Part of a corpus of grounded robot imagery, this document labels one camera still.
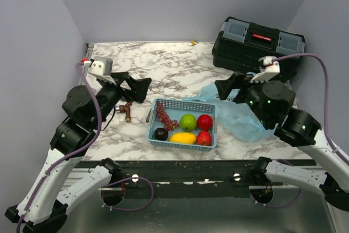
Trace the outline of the light blue plastic bag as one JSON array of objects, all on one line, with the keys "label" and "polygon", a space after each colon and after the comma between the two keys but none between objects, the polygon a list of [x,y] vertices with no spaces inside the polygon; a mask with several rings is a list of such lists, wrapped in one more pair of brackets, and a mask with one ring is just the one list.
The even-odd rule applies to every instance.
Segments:
[{"label": "light blue plastic bag", "polygon": [[239,90],[233,89],[226,100],[220,100],[214,83],[201,88],[195,97],[186,97],[185,101],[201,101],[214,104],[218,119],[232,135],[245,142],[256,142],[271,137],[275,129],[266,130],[246,104],[236,104],[233,99]]}]

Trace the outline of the smooth red fake apple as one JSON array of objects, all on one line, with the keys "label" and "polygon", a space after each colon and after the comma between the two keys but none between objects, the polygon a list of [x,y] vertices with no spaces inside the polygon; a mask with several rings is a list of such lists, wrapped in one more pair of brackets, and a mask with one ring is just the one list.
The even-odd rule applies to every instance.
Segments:
[{"label": "smooth red fake apple", "polygon": [[197,127],[200,130],[203,131],[209,131],[211,130],[213,126],[213,119],[210,117],[210,115],[203,114],[197,118]]}]

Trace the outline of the purple fake grape bunch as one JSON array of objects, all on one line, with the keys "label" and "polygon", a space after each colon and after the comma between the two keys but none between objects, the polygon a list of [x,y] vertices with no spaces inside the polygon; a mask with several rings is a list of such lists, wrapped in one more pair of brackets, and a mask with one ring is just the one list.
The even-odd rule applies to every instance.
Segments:
[{"label": "purple fake grape bunch", "polygon": [[161,102],[156,103],[155,111],[158,120],[163,124],[163,128],[167,131],[175,130],[179,127],[177,120],[170,119]]}]

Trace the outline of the green fake fruit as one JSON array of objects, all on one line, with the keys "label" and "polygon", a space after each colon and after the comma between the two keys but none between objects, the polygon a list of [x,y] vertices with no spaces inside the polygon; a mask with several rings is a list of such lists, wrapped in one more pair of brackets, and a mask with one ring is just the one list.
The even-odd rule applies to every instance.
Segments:
[{"label": "green fake fruit", "polygon": [[192,114],[185,114],[179,121],[179,127],[185,130],[186,132],[191,132],[196,129],[197,120]]}]

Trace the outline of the wrinkled red fake fruit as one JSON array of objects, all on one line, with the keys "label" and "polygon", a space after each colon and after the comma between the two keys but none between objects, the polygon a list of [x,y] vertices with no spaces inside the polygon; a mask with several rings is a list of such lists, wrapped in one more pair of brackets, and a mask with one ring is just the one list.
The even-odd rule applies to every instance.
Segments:
[{"label": "wrinkled red fake fruit", "polygon": [[200,146],[210,146],[212,137],[208,131],[201,131],[196,137],[196,144]]}]

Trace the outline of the yellow fake fruit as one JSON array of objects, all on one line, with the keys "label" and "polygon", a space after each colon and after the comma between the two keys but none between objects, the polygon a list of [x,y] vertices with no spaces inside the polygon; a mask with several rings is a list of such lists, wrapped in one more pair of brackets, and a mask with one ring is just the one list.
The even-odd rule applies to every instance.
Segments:
[{"label": "yellow fake fruit", "polygon": [[175,133],[173,134],[169,142],[177,143],[177,144],[194,144],[196,142],[196,135],[193,133]]}]

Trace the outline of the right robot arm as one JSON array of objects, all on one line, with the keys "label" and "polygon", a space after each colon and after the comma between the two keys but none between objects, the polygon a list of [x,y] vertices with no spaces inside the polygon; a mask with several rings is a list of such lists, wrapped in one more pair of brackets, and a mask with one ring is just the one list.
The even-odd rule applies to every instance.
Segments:
[{"label": "right robot arm", "polygon": [[233,73],[226,80],[216,80],[220,100],[233,89],[233,101],[246,104],[266,130],[274,129],[281,141],[310,156],[321,166],[311,171],[259,157],[249,171],[249,179],[258,185],[267,182],[290,184],[314,192],[332,206],[348,211],[348,159],[329,142],[321,124],[309,113],[293,108],[295,92],[278,80],[253,82],[252,75]]}]

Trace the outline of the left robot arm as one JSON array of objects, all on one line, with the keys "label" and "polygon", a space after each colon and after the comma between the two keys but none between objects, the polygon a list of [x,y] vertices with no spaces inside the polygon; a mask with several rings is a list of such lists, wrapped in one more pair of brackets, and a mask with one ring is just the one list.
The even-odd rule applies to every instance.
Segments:
[{"label": "left robot arm", "polygon": [[92,192],[116,186],[125,177],[114,160],[105,158],[73,186],[63,184],[102,130],[102,123],[120,100],[143,103],[151,78],[133,79],[127,72],[112,73],[111,82],[100,81],[94,94],[90,86],[75,86],[62,105],[66,119],[57,127],[44,166],[24,200],[9,207],[5,216],[17,232],[58,232],[68,214]]}]

